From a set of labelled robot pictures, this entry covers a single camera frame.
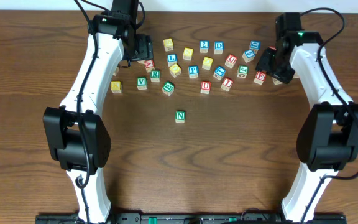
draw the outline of wood grain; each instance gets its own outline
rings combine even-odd
[[[213,71],[189,80],[189,65],[202,59],[224,65],[228,54],[241,57],[250,40],[262,48],[274,44],[274,13],[148,12],[139,32],[154,42],[161,83],[138,91],[135,78],[148,76],[143,65],[121,69],[114,80],[124,93],[105,100],[103,120],[112,141],[105,168],[114,206],[145,213],[241,212],[249,207],[273,210],[288,193],[299,160],[297,134],[308,114],[299,80],[274,85],[271,78],[253,84],[236,78],[230,92],[220,89]],[[328,38],[340,26],[334,15],[307,15],[303,25]],[[358,102],[358,14],[346,15],[345,31],[327,46],[328,59],[341,85]],[[162,40],[172,37],[184,72],[168,71]],[[0,11],[0,223],[33,223],[39,213],[78,209],[73,186],[50,157],[42,125],[47,106],[58,106],[74,82],[86,48],[86,23],[80,12]],[[198,41],[221,40],[222,55],[198,53]],[[184,61],[183,48],[195,49]],[[162,93],[166,80],[172,96]],[[200,94],[202,80],[212,82]],[[175,124],[175,111],[186,110],[186,123]],[[342,175],[358,169],[348,164]],[[319,212],[344,212],[358,223],[358,179],[334,180],[318,204]]]

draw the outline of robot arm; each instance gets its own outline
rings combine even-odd
[[[335,176],[358,153],[358,132],[354,121],[348,117],[341,101],[333,94],[317,61],[318,49],[323,43],[317,32],[305,32],[299,13],[285,13],[276,20],[276,50],[268,48],[257,64],[256,70],[289,83],[298,74],[309,101],[310,113],[296,141],[300,166],[288,195],[282,201],[286,220],[300,222],[305,208],[312,199],[320,179]],[[329,66],[325,48],[321,49],[323,67],[336,91],[350,104],[358,117],[358,105],[340,86]],[[342,127],[333,132],[332,125]],[[314,209],[331,179],[326,180],[313,200],[305,222],[312,220]]]
[[[111,208],[103,177],[103,167],[107,162],[111,143],[101,115],[112,72],[121,60],[127,60],[130,65],[131,61],[153,58],[150,37],[136,34],[137,6],[138,0],[115,0],[111,11],[95,15],[92,20],[98,55],[85,84],[80,104],[90,158],[89,182],[83,192],[75,182],[78,176],[86,176],[86,155],[79,131],[68,127],[77,123],[77,95],[94,57],[92,35],[88,37],[85,58],[71,90],[60,103],[59,109],[47,108],[44,113],[44,127],[51,156],[60,162],[61,168],[67,171],[73,182],[80,205],[79,218],[87,221],[85,198],[91,223],[106,222]]]

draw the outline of green letter n block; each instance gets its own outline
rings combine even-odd
[[[186,112],[184,111],[177,111],[175,116],[176,123],[184,123],[186,118]]]

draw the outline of alphabet block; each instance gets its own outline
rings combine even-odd
[[[223,53],[223,42],[215,42],[214,54],[222,54]]]
[[[256,54],[259,48],[260,48],[260,42],[256,40],[251,40],[251,43],[249,44],[249,49]]]
[[[209,94],[209,92],[211,91],[211,86],[211,82],[201,82],[201,93]]]
[[[160,70],[152,70],[152,73],[150,73],[150,80],[152,82],[160,82],[160,78],[161,78]]]
[[[203,69],[211,70],[213,61],[214,61],[213,59],[211,59],[209,57],[205,57],[203,60]]]
[[[254,83],[258,83],[259,85],[263,84],[263,82],[266,79],[266,74],[263,72],[257,72],[255,79],[254,79]]]
[[[234,56],[233,54],[229,54],[224,65],[229,68],[233,68],[234,64],[236,64],[236,62],[237,62],[237,57]]]
[[[237,77],[245,78],[248,75],[248,66],[247,65],[240,65],[237,71]]]
[[[171,67],[172,65],[177,63],[177,55],[176,54],[167,55],[167,61],[168,61],[168,67]]]
[[[223,82],[222,82],[222,87],[221,88],[223,90],[229,91],[232,86],[233,86],[233,80],[231,80],[228,77],[225,77]]]
[[[178,64],[174,64],[171,67],[169,67],[169,73],[171,73],[171,75],[176,78],[178,75],[180,75],[181,73],[181,68],[179,67]]]
[[[144,61],[144,67],[146,68],[146,72],[149,73],[154,70],[154,61],[153,60],[146,60]]]
[[[121,81],[111,81],[110,89],[112,93],[122,93]]]
[[[254,58],[255,58],[255,53],[252,50],[246,50],[242,54],[242,59],[244,59],[244,61],[246,61],[246,63],[252,61]]]
[[[146,90],[147,89],[147,80],[144,77],[137,78],[137,89],[138,90]]]
[[[189,78],[197,78],[198,77],[198,66],[193,65],[189,66]]]
[[[186,118],[186,112],[177,111],[177,113],[175,115],[175,122],[184,124],[185,123],[185,118]]]
[[[115,69],[115,71],[112,73],[113,76],[116,76],[118,74],[119,68],[117,66],[117,68]]]
[[[226,69],[224,69],[222,66],[218,66],[215,69],[214,77],[218,80],[222,80],[225,73],[226,73]]]
[[[165,48],[165,51],[173,50],[173,40],[172,40],[172,38],[168,38],[168,39],[164,40],[164,48]]]
[[[283,84],[282,82],[278,81],[276,78],[272,78],[274,85]]]
[[[183,51],[183,59],[191,60],[191,57],[193,56],[193,51],[193,49],[185,47],[185,50]]]
[[[175,86],[171,82],[166,82],[164,86],[162,86],[162,92],[170,96],[175,90]]]
[[[208,49],[209,49],[209,41],[208,40],[200,41],[200,53],[208,53]]]

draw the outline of black cable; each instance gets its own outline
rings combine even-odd
[[[90,215],[89,215],[89,207],[88,204],[86,203],[86,198],[85,198],[85,190],[84,188],[88,185],[88,182],[90,180],[90,154],[89,154],[89,150],[88,147],[86,145],[86,139],[85,139],[85,133],[84,133],[84,127],[83,127],[83,118],[81,116],[81,102],[82,102],[82,94],[84,92],[84,88],[86,85],[86,81],[88,80],[88,77],[92,71],[93,65],[96,61],[96,59],[98,58],[98,40],[96,39],[96,33],[94,31],[94,27],[88,17],[88,15],[86,14],[85,10],[82,8],[81,4],[78,2],[78,0],[74,0],[74,2],[77,4],[77,6],[80,8],[82,14],[84,15],[89,29],[91,31],[91,35],[93,37],[93,42],[94,42],[94,53],[93,53],[93,57],[92,57],[92,61],[89,65],[88,71],[86,71],[84,80],[82,81],[80,90],[78,91],[78,95],[77,95],[77,122],[78,122],[78,128],[80,130],[80,134],[81,134],[81,140],[82,140],[82,144],[84,147],[84,153],[85,153],[85,157],[86,157],[86,177],[85,177],[85,181],[83,182],[83,178],[82,176],[78,176],[75,179],[75,184],[78,188],[81,189],[81,196],[82,199],[84,201],[84,205],[85,205],[85,212],[86,212],[86,219],[88,221],[88,223],[90,223]]]
[[[326,40],[323,44],[320,45],[318,51],[317,51],[317,61],[318,61],[318,64],[320,66],[320,69],[326,79],[326,81],[328,82],[328,85],[331,87],[332,91],[333,91],[333,94],[339,99],[339,101],[343,104],[343,106],[346,108],[347,112],[349,113],[349,115],[351,116],[351,118],[353,119],[354,123],[356,124],[357,126],[357,129],[358,129],[358,118],[356,117],[356,115],[354,114],[353,110],[351,110],[351,108],[349,107],[349,105],[347,104],[347,102],[339,95],[338,93],[338,90],[335,89],[332,81],[329,79],[328,75],[327,75],[327,72],[325,71],[324,69],[324,66],[323,66],[323,63],[321,61],[322,59],[322,56],[321,56],[321,49],[323,49],[323,47],[328,43],[330,42],[333,38],[335,38],[336,36],[338,36],[345,28],[345,18],[343,17],[343,15],[339,12],[337,12],[336,10],[334,9],[330,9],[330,8],[326,8],[326,7],[321,7],[321,8],[316,8],[316,9],[310,9],[304,13],[301,13],[300,16],[303,16],[309,12],[313,12],[313,11],[318,11],[318,10],[327,10],[327,11],[331,11],[335,14],[337,14],[341,19],[342,19],[342,27],[341,29],[336,33],[334,34],[332,37],[330,37],[328,40]],[[301,219],[301,222],[300,224],[302,224],[306,218],[306,214],[308,213],[309,211],[309,208],[311,207],[311,204],[313,203],[314,199],[316,198],[317,196],[317,193],[319,191],[319,189],[321,188],[322,184],[324,183],[324,181],[327,179],[327,178],[331,178],[331,179],[338,179],[338,180],[353,180],[355,178],[358,178],[358,171],[350,176],[350,177],[337,177],[337,176],[332,176],[332,175],[324,175],[321,179],[320,179],[320,182],[316,188],[316,190],[314,191],[313,193],[313,196],[311,197],[310,201],[309,201],[309,204],[306,206],[305,208],[305,212],[303,213],[302,215],[302,219]]]
[[[90,224],[90,208],[88,206],[88,203],[86,202],[86,197],[85,197],[85,190],[81,189],[81,196],[82,196],[82,201],[84,201],[84,206],[85,206],[85,213],[86,213],[86,222],[87,224]]]
[[[244,219],[245,219],[244,215],[245,215],[246,213],[249,213],[251,210],[256,210],[256,211],[258,211],[258,212],[265,218],[265,220],[268,221],[268,218],[262,213],[262,211],[259,210],[259,208],[248,208],[247,210],[245,210],[245,211],[241,214],[241,220],[244,220]]]
[[[91,6],[98,7],[98,8],[100,8],[100,9],[105,10],[105,11],[109,11],[109,9],[106,9],[105,7],[100,6],[100,5],[98,5],[98,4],[95,4],[95,3],[92,3],[92,2],[88,2],[87,0],[81,0],[81,1],[82,1],[82,2],[85,2],[85,3],[87,3],[87,4],[90,4]]]
[[[136,24],[136,29],[139,29],[143,25],[144,21],[146,20],[146,12],[144,11],[143,4],[141,2],[139,2],[139,5],[142,8],[143,19],[138,24]]]

